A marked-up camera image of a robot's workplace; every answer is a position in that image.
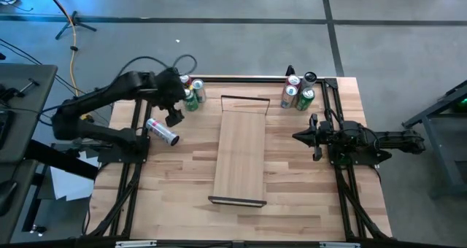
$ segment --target silver can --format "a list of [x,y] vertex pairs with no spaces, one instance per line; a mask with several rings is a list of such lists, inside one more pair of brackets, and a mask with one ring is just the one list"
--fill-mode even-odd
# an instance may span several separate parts
[[285,92],[282,94],[282,101],[280,106],[284,109],[288,109],[293,105],[294,99],[297,96],[298,88],[294,85],[288,85],[285,88]]
[[160,121],[150,118],[146,122],[146,128],[159,138],[170,144],[170,146],[174,146],[180,139],[178,135],[171,132],[166,126],[164,126]]
[[185,88],[189,88],[191,85],[191,77],[189,75],[180,76],[180,81],[182,82]]
[[301,84],[300,84],[300,93],[303,91],[305,88],[313,88],[313,85],[316,83],[317,76],[313,72],[307,72],[305,73],[304,77],[301,79]]
[[287,80],[285,81],[285,87],[287,87],[288,85],[294,85],[297,88],[299,88],[300,87],[300,78],[295,76],[295,75],[289,76],[287,78]]
[[204,89],[204,82],[203,80],[194,80],[191,82],[193,86],[193,91],[195,91],[196,98],[198,99],[199,103],[206,102],[206,90]]

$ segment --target white paper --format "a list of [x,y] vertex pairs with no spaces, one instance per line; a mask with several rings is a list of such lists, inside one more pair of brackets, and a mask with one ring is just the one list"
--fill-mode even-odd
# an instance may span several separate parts
[[[93,166],[98,166],[97,157],[86,158],[86,152],[80,152],[79,159]],[[53,190],[56,199],[66,196],[66,200],[71,201],[89,197],[93,192],[94,181],[91,179],[70,174],[54,167],[50,167],[50,173],[52,174]]]

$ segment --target metal handle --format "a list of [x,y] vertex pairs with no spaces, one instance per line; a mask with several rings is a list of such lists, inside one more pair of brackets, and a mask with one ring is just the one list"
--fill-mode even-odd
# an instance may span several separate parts
[[244,100],[253,100],[253,101],[267,101],[268,106],[266,107],[266,112],[264,113],[265,116],[268,114],[269,105],[271,105],[270,98],[253,98],[253,97],[244,97],[244,96],[220,95],[220,108],[222,109],[222,112],[224,112],[223,98],[244,99]]

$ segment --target green can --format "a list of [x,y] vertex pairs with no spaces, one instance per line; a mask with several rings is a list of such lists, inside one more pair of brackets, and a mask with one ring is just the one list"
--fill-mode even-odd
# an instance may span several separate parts
[[185,100],[183,101],[187,111],[195,111],[198,109],[198,99],[192,90],[185,89]]
[[309,105],[314,99],[314,91],[312,88],[305,88],[301,91],[300,96],[298,97],[297,109],[304,111],[308,109]]

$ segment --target black table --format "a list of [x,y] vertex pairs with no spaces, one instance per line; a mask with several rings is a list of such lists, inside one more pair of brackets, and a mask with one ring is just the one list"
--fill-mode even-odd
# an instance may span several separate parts
[[[39,86],[26,90],[25,97],[9,100],[9,105],[12,108],[42,111],[56,72],[56,66],[0,64],[0,83],[5,88],[21,89],[29,83],[30,77],[39,83]],[[0,244],[8,243],[11,239],[38,164],[36,160],[22,160],[37,125],[37,113],[13,111],[15,119],[0,150],[0,182],[11,178],[16,165],[19,164],[13,178],[18,183],[18,188],[12,207],[0,217]]]

